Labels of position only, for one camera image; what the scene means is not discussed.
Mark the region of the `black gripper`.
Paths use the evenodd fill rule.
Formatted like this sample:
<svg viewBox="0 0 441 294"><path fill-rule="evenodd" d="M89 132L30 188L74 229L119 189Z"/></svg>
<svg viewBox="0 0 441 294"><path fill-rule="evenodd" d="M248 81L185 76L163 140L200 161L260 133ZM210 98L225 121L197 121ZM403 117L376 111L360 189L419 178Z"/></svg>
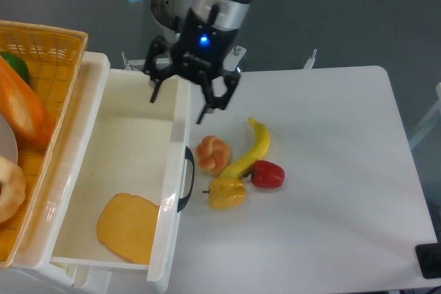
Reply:
<svg viewBox="0 0 441 294"><path fill-rule="evenodd" d="M207 20L189 10L181 35L173 46L163 36L157 36L152 40L143 65L143 73L149 76L153 86L150 103L156 101L162 83L178 75L201 85L205 104L196 120L197 125L202 123L204 115L215 109L227 108L240 81L240 73L223 70L223 61L229 53L229 47L237 31L222 30L215 26L215 21L220 15L219 7L213 7L209 11ZM159 68L156 64L158 57L168 51L170 64ZM227 90L222 96L216 96L212 80L220 75Z"/></svg>

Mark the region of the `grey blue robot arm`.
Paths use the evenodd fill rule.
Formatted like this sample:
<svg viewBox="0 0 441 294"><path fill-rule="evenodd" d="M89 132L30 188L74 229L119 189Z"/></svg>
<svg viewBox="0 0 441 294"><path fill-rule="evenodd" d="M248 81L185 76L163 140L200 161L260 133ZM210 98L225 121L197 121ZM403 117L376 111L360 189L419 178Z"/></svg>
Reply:
<svg viewBox="0 0 441 294"><path fill-rule="evenodd" d="M224 62L252 1L151 0L152 15L164 34L151 41L143 66L154 86L150 100L156 100L163 81L180 76L201 87L201 116L225 109L240 74Z"/></svg>

